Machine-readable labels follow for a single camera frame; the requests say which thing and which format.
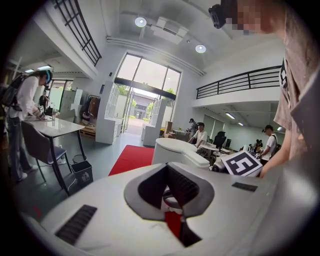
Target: trash bin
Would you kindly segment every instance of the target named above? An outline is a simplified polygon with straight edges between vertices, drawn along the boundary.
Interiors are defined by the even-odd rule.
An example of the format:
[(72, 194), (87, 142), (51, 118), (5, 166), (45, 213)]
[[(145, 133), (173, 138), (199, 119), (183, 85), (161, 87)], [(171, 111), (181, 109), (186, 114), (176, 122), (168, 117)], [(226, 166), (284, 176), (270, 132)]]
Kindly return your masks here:
[(81, 188), (89, 185), (94, 181), (92, 176), (92, 166), (88, 161), (82, 161), (71, 165), (77, 183)]

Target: desk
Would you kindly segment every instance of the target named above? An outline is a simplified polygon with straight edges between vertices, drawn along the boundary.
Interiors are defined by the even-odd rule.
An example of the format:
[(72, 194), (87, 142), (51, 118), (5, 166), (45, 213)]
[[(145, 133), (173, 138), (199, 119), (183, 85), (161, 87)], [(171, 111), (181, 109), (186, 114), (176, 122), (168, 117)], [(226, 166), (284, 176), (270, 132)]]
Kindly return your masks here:
[[(35, 116), (30, 116), (25, 119), (26, 122), (29, 122), (33, 125), (33, 127), (43, 134), (45, 137), (49, 138), (50, 141), (50, 149), (53, 159), (53, 166), (54, 169), (59, 170), (59, 165), (55, 157), (55, 150), (54, 150), (54, 138), (69, 134), (72, 132), (76, 132), (78, 136), (78, 142), (81, 150), (81, 154), (83, 157), (83, 160), (87, 160), (87, 157), (84, 152), (84, 148), (81, 141), (81, 135), (80, 130), (84, 128), (83, 125), (79, 125), (73, 122), (65, 121), (59, 118), (55, 118), (54, 120), (48, 119), (48, 120), (39, 120)], [(59, 171), (57, 171), (57, 177), (58, 182), (61, 184), (67, 195), (69, 196), (68, 189), (66, 187), (66, 184), (63, 180), (63, 177)]]

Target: office chair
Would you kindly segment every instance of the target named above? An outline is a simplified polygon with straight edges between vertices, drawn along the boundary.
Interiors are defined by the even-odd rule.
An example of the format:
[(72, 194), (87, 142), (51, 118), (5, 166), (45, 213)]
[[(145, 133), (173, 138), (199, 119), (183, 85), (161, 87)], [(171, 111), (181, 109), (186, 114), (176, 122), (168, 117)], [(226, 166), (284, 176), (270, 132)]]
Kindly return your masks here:
[[(31, 123), (28, 123), (25, 121), (21, 122), (21, 130), (22, 130), (26, 150), (28, 151), (30, 156), (35, 158), (44, 182), (47, 182), (47, 181), (40, 168), (38, 160), (52, 166), (56, 179), (58, 180), (60, 186), (62, 187), (60, 180), (57, 176), (57, 172), (60, 173), (60, 170), (59, 170), (59, 167), (57, 169), (55, 169), (54, 167), (54, 160), (51, 154), (49, 139), (43, 136), (40, 132), (38, 132)], [(58, 146), (53, 146), (53, 147), (54, 147), (54, 155), (56, 160), (59, 160), (64, 155), (66, 163), (70, 170), (70, 173), (72, 173), (72, 170), (70, 168), (69, 161), (67, 158), (67, 151)]]

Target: handrail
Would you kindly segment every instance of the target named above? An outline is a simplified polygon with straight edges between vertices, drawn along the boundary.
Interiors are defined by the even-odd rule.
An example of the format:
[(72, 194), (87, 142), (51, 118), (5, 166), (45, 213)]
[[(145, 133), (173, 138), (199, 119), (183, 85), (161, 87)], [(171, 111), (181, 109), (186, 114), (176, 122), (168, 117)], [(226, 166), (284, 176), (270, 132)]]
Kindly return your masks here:
[(236, 91), (243, 91), (243, 90), (250, 90), (250, 89), (257, 89), (257, 88), (279, 87), (280, 86), (279, 80), (275, 78), (279, 77), (278, 74), (279, 74), (280, 68), (281, 66), (271, 66), (271, 67), (256, 69), (256, 70), (236, 74), (236, 75), (209, 83), (207, 85), (201, 86), (196, 89), (197, 90), (196, 98), (202, 99), (202, 98), (206, 98), (214, 95), (231, 93)]
[(101, 59), (102, 57), (89, 32), (84, 16), (82, 15), (78, 0), (51, 1), (54, 5), (54, 8), (59, 9), (65, 21), (64, 25), (69, 27), (74, 37), (79, 42), (81, 50), (87, 54), (94, 66), (96, 66), (99, 59)]

